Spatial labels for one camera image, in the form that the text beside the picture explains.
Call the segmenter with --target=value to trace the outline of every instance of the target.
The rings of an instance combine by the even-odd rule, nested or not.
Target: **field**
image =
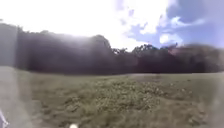
[[[223,74],[16,76],[21,100],[39,127],[204,128],[217,118],[212,108]]]

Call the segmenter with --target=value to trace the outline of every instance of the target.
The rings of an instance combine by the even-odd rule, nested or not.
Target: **treeline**
[[[65,74],[120,73],[205,73],[224,70],[224,52],[212,46],[191,43],[156,48],[150,44],[113,49],[101,35],[73,37],[48,31],[25,32],[20,27],[0,24],[1,33],[16,33],[13,66],[37,72]],[[8,45],[0,42],[0,52]]]

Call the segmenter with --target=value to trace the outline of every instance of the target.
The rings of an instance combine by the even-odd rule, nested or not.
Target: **grassy field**
[[[32,119],[41,119],[42,127],[76,123],[80,128],[192,128],[209,125],[223,75],[62,76],[20,71],[18,76]],[[28,86],[31,100],[26,99]]]

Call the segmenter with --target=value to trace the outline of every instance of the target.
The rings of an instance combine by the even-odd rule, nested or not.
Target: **green grass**
[[[32,100],[26,103],[40,106],[32,113],[34,119],[42,118],[48,127],[76,123],[80,128],[192,128],[208,125],[216,83],[222,76],[19,72],[19,81],[23,96],[28,86],[32,90]]]

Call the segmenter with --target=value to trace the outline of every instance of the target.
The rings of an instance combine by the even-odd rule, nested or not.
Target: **grass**
[[[192,128],[208,125],[222,74],[18,76],[26,104],[37,104],[33,120],[47,127]],[[26,100],[28,86],[32,100]]]

